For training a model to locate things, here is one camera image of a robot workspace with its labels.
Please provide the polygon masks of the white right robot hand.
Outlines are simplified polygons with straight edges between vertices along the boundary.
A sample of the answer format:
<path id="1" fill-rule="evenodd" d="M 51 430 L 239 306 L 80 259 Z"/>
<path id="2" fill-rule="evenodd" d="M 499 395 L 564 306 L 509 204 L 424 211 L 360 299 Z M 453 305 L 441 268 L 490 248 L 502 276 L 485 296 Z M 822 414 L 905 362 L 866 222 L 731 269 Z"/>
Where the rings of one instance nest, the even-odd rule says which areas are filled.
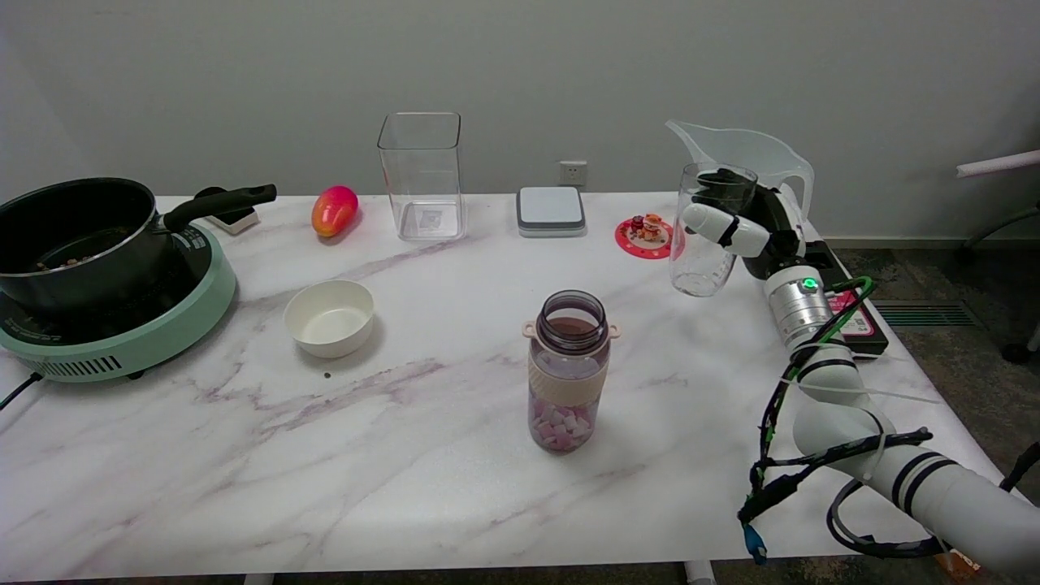
<path id="1" fill-rule="evenodd" d="M 804 219 L 786 185 L 766 188 L 743 167 L 684 167 L 669 257 L 671 283 L 679 292 L 720 292 L 736 262 L 766 280 L 803 262 L 806 249 Z"/>

